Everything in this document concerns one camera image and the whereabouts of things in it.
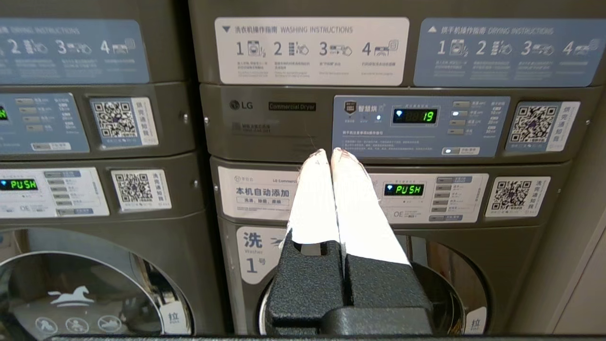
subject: control panel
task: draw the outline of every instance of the control panel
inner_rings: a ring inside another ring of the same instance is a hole
[[[384,158],[493,157],[510,98],[335,96],[333,148]]]

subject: washer door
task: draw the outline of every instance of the washer door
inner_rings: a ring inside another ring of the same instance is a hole
[[[483,334],[487,326],[488,297],[471,263],[442,244],[406,235],[396,237],[433,305],[436,335]],[[261,335],[265,335],[265,306],[271,283],[259,302]]]
[[[1,245],[0,332],[8,339],[191,333],[181,293],[119,246],[54,229],[5,232]]]

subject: qr code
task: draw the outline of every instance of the qr code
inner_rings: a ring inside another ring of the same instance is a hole
[[[95,102],[95,115],[103,137],[137,137],[133,109],[129,102]]]
[[[532,181],[498,181],[491,209],[523,209]]]
[[[115,174],[118,192],[125,203],[146,203],[153,200],[147,174]]]
[[[547,142],[547,135],[553,124],[558,107],[520,107],[513,122],[511,142]]]

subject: horse logo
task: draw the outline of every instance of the horse logo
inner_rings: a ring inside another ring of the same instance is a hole
[[[57,304],[57,306],[88,306],[89,303],[95,301],[84,297],[84,294],[88,294],[88,289],[84,285],[78,286],[72,294],[67,292],[63,294],[59,291],[49,291],[48,294],[50,296],[59,296],[50,302],[50,304]]]

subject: button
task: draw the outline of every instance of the button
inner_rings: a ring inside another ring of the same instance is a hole
[[[467,117],[467,113],[467,111],[453,110],[450,114],[455,117]]]
[[[451,126],[464,126],[465,120],[450,120]]]
[[[454,179],[452,178],[437,178],[436,183],[453,183]]]
[[[42,126],[42,125],[25,126],[25,130],[28,132],[43,132],[44,126]]]
[[[38,110],[36,109],[36,107],[21,107],[19,108],[19,112],[20,113],[38,113]]]
[[[15,98],[15,103],[18,106],[32,106],[34,105],[33,98]]]
[[[461,152],[461,148],[455,147],[444,147],[442,148],[442,155],[457,155]]]
[[[454,108],[469,108],[470,106],[471,106],[470,101],[454,101],[453,102]]]
[[[443,215],[430,215],[429,221],[444,221]]]
[[[23,122],[25,123],[40,123],[39,116],[25,116],[23,117]]]

